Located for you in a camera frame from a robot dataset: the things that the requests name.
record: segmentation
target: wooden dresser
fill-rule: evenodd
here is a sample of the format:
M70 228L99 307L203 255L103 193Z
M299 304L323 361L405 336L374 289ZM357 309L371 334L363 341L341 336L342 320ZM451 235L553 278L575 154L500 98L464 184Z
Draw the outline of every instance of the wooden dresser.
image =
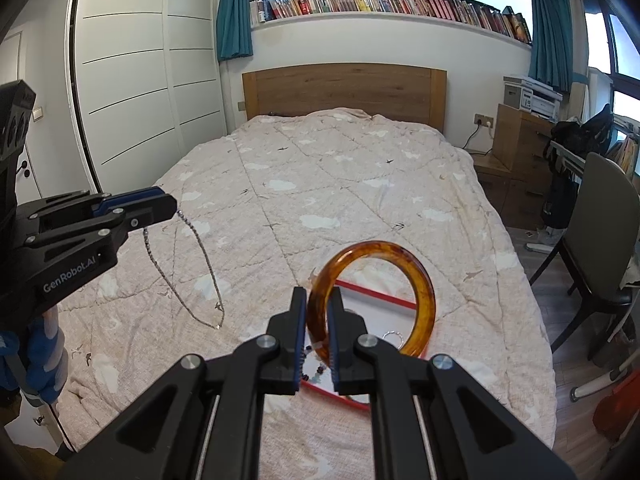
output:
M542 227L540 211L551 184L542 158L553 123L507 105L498 105L494 146L473 155L478 180L507 227Z

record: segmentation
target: bed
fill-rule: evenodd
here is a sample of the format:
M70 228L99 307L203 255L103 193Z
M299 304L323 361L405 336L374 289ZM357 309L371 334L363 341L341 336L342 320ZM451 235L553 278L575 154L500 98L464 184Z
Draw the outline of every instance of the bed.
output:
M288 308L346 245L390 240L424 264L436 293L426 355L446 352L549 447L552 357L539 307L471 157L443 129L446 72L322 64L244 74L249 121L194 148L158 185L191 219L225 303L219 331L196 322L151 264L142 233L119 263L60 305L71 372L62 424L86 443L178 358L231 352ZM149 229L154 256L194 313L220 319L193 234ZM412 300L386 262L341 279ZM369 417L303 389L265 400L260 477L373 477Z

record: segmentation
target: drawer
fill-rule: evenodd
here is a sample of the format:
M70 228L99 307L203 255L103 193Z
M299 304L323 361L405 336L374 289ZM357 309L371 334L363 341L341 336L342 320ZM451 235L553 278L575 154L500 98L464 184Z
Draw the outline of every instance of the drawer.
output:
M540 218L545 197L542 192L521 180L512 180L502 206L500 218L507 227L536 229L542 227Z
M478 182L484 189L487 200L498 213L502 210L504 199L507 197L509 181L509 178L504 178L503 176L478 173Z
M511 173L517 180L535 184L545 189L551 183L548 162L542 157L548 138L536 130L523 128Z

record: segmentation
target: red frame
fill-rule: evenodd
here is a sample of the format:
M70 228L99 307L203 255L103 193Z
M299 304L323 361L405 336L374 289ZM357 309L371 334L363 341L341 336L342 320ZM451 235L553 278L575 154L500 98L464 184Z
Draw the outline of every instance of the red frame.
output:
M335 280L336 286L343 286L344 288L348 288L349 290L353 290L355 292L359 292L364 294L365 296L370 296L372 298L376 298L377 300L388 301L389 303L394 303L396 305L404 306L405 308L410 308L412 310L416 309L415 303L407 300L401 300L400 298L396 298L395 296L390 296L388 294L383 294L382 292L377 292L375 290L370 290L370 288L365 288L363 286L354 285L353 283L344 282L343 280ZM426 352L426 347L420 354L421 358L424 358L424 353ZM362 410L363 412L368 412L370 407L368 404L363 404L362 402L357 402L356 400L345 399L344 397L340 397L338 395L332 394L327 390L323 390L314 384L310 384L306 381L300 381L303 386L313 390L325 397L330 397L333 400L337 400L338 402L342 402L347 406L351 406L352 408L356 408L357 410Z

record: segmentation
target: black bag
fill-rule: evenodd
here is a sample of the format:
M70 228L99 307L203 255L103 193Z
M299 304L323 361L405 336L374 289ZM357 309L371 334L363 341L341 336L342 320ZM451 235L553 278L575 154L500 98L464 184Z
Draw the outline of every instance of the black bag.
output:
M596 152L606 155L611 144L613 127L613 113L609 104L585 122L582 126L573 121L562 121L551 128L551 140L546 144L542 155L549 163L549 169L553 174L559 174L556 170L558 154L551 149L551 141L554 140L564 146L575 155L586 158L587 153Z
M606 104L599 114L582 126L572 121L556 124L551 129L551 140L581 158L586 158L590 152L605 155L611 144L612 127L613 113L611 106ZM570 171L556 169L558 154L551 149L551 141L546 144L543 156L549 163L553 177L540 216L548 227L565 229L574 212L578 184L572 180Z
M540 216L546 226L566 229L578 198L578 183L562 174L554 174Z

